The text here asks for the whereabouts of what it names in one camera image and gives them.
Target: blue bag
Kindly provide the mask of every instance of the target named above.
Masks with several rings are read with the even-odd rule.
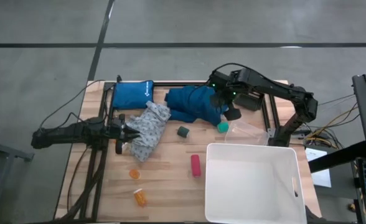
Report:
[[[154,82],[116,83],[113,107],[117,110],[146,108],[147,101],[153,100]]]

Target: concrete floor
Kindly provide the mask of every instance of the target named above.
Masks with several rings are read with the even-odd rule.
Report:
[[[96,43],[107,0],[2,0],[0,43]],[[116,1],[105,42],[366,42],[366,0]],[[0,142],[35,151],[31,134],[85,84],[94,48],[0,49]],[[366,73],[366,48],[103,49],[96,79],[204,80],[226,62],[315,93],[319,102],[351,94],[351,76]],[[82,96],[48,120],[80,110]],[[316,126],[354,100],[320,107]],[[360,120],[335,128],[346,146],[364,139]],[[17,161],[0,204],[0,223],[52,219],[70,145],[36,150]],[[349,201],[319,195],[329,220],[354,221]]]

